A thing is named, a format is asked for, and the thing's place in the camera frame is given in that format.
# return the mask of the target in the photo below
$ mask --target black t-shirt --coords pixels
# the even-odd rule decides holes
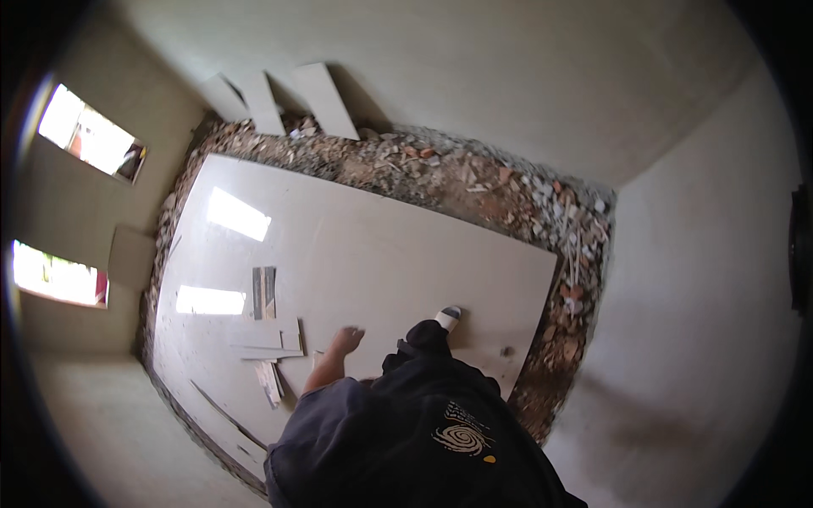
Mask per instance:
[[[479,370],[412,359],[306,393],[265,462],[288,506],[586,506]]]

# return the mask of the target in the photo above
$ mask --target foot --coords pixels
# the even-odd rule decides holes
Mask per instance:
[[[460,307],[448,306],[437,313],[435,320],[440,323],[447,332],[451,333],[451,331],[454,330],[454,327],[457,326],[457,323],[460,321],[460,315],[462,313],[463,312],[460,310]]]

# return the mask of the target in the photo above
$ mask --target floor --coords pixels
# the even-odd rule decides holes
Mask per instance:
[[[304,131],[312,122],[288,119],[286,126]],[[413,129],[380,136],[362,129],[362,134],[365,141],[325,137],[318,130],[293,139],[259,135],[249,122],[212,125],[190,152],[159,219],[159,254],[142,316],[142,359],[148,371],[154,374],[155,311],[180,212],[206,155],[226,154],[415,204],[556,253],[553,290],[509,398],[520,422],[544,441],[593,326],[615,195],[439,132]]]

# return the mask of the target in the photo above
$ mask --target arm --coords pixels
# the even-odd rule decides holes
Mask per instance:
[[[359,347],[363,336],[364,330],[356,327],[344,327],[339,330],[319,365],[305,381],[302,395],[343,378],[345,376],[345,356]]]

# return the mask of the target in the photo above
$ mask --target person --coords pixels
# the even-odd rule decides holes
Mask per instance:
[[[289,506],[587,506],[566,492],[497,381],[452,358],[458,307],[416,324],[371,383],[345,377],[364,330],[345,327],[265,460]]]

